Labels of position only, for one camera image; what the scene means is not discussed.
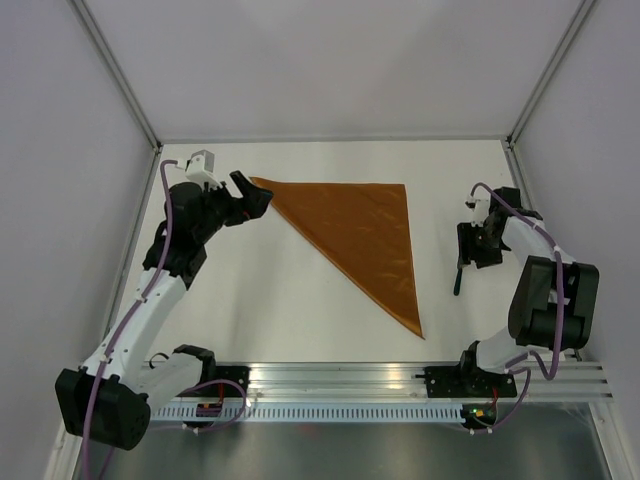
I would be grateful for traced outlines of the orange cloth napkin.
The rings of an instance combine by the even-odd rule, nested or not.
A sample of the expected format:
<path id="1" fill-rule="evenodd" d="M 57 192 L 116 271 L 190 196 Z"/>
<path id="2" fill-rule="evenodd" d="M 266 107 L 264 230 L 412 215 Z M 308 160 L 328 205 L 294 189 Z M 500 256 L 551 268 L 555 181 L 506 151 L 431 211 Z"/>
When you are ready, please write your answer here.
<path id="1" fill-rule="evenodd" d="M 271 206 L 375 304 L 419 338 L 406 187 L 254 177 Z"/>

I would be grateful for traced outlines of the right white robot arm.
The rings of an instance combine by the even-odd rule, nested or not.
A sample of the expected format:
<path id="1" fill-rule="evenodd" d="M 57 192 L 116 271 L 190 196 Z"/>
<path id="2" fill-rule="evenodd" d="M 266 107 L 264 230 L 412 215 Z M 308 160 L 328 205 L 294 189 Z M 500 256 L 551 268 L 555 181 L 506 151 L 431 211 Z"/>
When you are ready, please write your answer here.
<path id="1" fill-rule="evenodd" d="M 498 266 L 506 252 L 521 265 L 506 326 L 473 342 L 456 371 L 459 388 L 478 395 L 492 373 L 512 374 L 532 358 L 547 381 L 553 380 L 565 350 L 579 350 L 589 340 L 600 274 L 592 264 L 566 253 L 547 231 L 542 216 L 523 207 L 519 189 L 497 190 L 484 183 L 476 189 L 488 198 L 469 195 L 472 219 L 457 225 L 458 259 L 453 293 L 461 291 L 464 270 Z"/>

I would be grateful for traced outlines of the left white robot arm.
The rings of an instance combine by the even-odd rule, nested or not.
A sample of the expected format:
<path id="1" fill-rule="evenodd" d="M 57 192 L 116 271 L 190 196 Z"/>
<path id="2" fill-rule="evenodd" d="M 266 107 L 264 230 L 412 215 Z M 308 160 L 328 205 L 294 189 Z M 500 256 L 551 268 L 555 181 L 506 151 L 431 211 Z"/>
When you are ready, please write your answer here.
<path id="1" fill-rule="evenodd" d="M 160 366 L 143 362 L 174 307 L 188 292 L 204 264 L 207 242 L 222 228 L 261 218 L 271 191 L 241 172 L 225 184 L 186 181 L 166 187 L 164 220 L 143 261 L 143 272 L 128 310 L 94 353 L 75 370 L 64 369 L 55 392 L 68 433 L 131 450 L 145 435 L 151 417 L 183 394 L 206 396 L 218 384 L 214 353 L 183 344 Z"/>

